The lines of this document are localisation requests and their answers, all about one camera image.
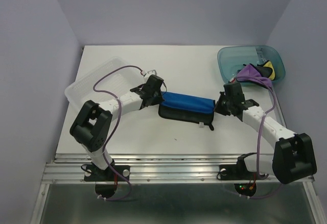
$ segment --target tabletop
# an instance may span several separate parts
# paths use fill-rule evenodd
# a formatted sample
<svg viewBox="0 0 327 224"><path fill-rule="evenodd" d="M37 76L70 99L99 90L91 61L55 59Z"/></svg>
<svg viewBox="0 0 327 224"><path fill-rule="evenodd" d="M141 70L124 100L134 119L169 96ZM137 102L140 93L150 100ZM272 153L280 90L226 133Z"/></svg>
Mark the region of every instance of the tabletop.
<svg viewBox="0 0 327 224"><path fill-rule="evenodd" d="M112 57L121 57L143 70L156 69L169 92L218 100L224 82L219 72L218 51L225 46L111 45L85 46L76 79ZM268 91L259 86L243 87L246 99L264 110L272 107ZM56 153L85 154L69 134L78 111L69 105ZM276 119L276 112L269 114ZM257 132L235 117L215 114L214 131L195 123L163 119L158 106L124 115L107 146L110 154L244 154L256 151ZM262 139L261 153L273 153Z"/></svg>

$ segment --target purple cloth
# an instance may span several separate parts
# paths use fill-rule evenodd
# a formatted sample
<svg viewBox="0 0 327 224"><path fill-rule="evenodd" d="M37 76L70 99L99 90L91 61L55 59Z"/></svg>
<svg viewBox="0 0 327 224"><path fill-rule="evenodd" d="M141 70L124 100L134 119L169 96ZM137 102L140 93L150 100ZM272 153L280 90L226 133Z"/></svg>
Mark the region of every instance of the purple cloth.
<svg viewBox="0 0 327 224"><path fill-rule="evenodd" d="M239 82L250 81L256 83L260 86L266 88L272 88L272 82L269 78L262 77L258 70L252 65L246 65L239 73L236 75L236 80Z"/></svg>

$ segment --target white plastic basket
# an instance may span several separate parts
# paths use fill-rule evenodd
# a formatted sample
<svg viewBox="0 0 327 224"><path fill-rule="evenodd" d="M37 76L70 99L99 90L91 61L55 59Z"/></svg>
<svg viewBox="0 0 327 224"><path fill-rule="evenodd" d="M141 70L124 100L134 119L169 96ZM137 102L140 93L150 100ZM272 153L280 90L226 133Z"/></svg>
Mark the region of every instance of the white plastic basket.
<svg viewBox="0 0 327 224"><path fill-rule="evenodd" d="M65 96L77 112L80 111L83 104L88 100L93 100L94 102L99 103L113 99L109 94L94 92L93 85L104 75L126 65L129 64L119 57L114 57L108 60L69 85L65 89ZM127 93L131 88L134 88L143 82L144 79L142 75L139 74L139 70L133 67L128 67L105 78L97 85L97 89L108 90L120 97Z"/></svg>

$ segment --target blue and black bag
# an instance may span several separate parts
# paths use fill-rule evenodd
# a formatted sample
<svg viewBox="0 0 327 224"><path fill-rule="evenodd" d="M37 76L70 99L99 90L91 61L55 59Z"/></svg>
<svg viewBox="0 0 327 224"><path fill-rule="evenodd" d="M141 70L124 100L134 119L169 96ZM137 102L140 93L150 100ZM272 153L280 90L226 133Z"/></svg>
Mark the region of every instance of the blue and black bag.
<svg viewBox="0 0 327 224"><path fill-rule="evenodd" d="M166 92L162 95L165 101L159 105L159 116L162 118L200 123L214 130L215 100L191 95Z"/></svg>

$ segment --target wall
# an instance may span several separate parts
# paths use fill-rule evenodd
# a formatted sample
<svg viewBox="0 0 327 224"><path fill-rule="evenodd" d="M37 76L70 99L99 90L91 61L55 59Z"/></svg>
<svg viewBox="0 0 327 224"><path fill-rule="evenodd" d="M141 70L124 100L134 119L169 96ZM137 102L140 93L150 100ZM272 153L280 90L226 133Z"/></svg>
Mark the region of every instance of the wall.
<svg viewBox="0 0 327 224"><path fill-rule="evenodd" d="M277 95L290 129L312 137L318 166L315 187L327 211L326 37L327 0L291 0L268 45L280 53L287 75Z"/></svg>
<svg viewBox="0 0 327 224"><path fill-rule="evenodd" d="M56 0L0 0L0 223L29 223L80 47Z"/></svg>
<svg viewBox="0 0 327 224"><path fill-rule="evenodd" d="M289 0L58 0L82 44L262 44Z"/></svg>

